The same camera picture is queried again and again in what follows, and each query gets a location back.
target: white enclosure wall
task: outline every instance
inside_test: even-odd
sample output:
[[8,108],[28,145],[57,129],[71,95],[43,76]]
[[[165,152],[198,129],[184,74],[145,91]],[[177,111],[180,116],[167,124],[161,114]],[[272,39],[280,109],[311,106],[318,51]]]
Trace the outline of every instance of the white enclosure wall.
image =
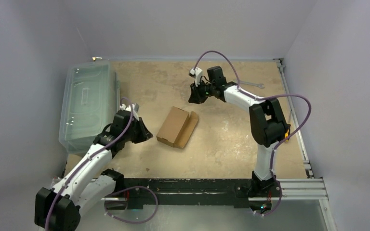
[[36,192],[59,175],[67,67],[89,60],[61,0],[0,0],[0,230],[36,230]]
[[284,57],[316,0],[65,0],[90,53],[118,59]]
[[285,61],[290,90],[313,104],[304,141],[338,229],[370,230],[370,1],[319,0]]

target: work surface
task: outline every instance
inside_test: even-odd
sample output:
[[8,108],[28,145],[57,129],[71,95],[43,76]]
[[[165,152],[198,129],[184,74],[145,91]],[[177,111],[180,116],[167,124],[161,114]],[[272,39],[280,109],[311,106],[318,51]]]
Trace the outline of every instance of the work surface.
[[[256,165],[257,143],[251,135],[249,114],[235,105],[210,97],[203,104],[190,104],[188,75],[195,62],[112,62],[121,83],[121,96],[140,105],[139,116],[154,138],[126,143],[106,168],[127,178],[251,178]],[[267,97],[285,93],[278,68],[273,62],[234,62],[241,80],[264,83],[265,88],[241,85],[247,91]],[[200,62],[205,70],[219,65],[228,81],[235,79],[225,62]],[[281,98],[286,120],[290,107]],[[199,115],[199,123],[184,149],[172,148],[156,134],[172,106]],[[66,172],[80,160],[70,155]],[[306,178],[296,137],[278,148],[278,178]]]

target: cardboard box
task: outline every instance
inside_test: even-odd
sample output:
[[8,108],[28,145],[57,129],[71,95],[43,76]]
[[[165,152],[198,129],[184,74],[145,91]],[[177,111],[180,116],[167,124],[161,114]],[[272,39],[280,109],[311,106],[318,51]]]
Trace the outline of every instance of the cardboard box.
[[172,107],[157,134],[157,140],[171,147],[184,148],[199,121],[195,112]]

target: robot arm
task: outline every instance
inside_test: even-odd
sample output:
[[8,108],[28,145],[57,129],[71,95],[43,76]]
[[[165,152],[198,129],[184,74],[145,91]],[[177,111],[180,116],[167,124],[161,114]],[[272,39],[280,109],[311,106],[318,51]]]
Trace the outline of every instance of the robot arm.
[[195,83],[191,84],[190,103],[203,103],[210,96],[214,96],[223,102],[235,104],[250,115],[251,133],[258,143],[257,162],[253,178],[258,181],[267,181],[272,178],[270,166],[274,172],[274,160],[271,152],[274,146],[285,138],[288,125],[284,118],[280,103],[277,99],[261,101],[260,97],[251,94],[249,97],[242,94],[237,83],[227,82],[219,66],[207,70],[209,82],[201,80],[202,70],[191,69],[189,75],[195,77]]
[[[49,221],[50,230],[74,230],[79,224],[80,217],[88,211],[96,202],[106,195],[117,192],[124,188],[124,176],[111,169],[102,172],[95,181],[93,177],[111,159],[124,148],[126,142],[144,142],[153,137],[146,129],[142,118],[138,116],[138,106],[133,105],[133,117],[129,128],[124,135],[110,147],[110,144],[127,126],[131,107],[122,105],[114,115],[113,123],[107,125],[104,130],[96,136],[93,145],[82,160],[70,171],[70,173],[55,184],[50,190],[42,188],[36,195],[35,200],[35,224],[45,227],[46,219]],[[96,156],[93,153],[102,150]],[[54,209],[50,218],[48,211],[55,197]]]

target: clear plastic bin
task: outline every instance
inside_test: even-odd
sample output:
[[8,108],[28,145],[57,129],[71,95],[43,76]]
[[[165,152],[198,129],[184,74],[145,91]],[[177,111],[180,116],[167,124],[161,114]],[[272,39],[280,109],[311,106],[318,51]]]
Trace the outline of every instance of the clear plastic bin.
[[109,61],[69,69],[59,131],[69,154],[86,154],[95,136],[113,122],[119,98],[117,73]]

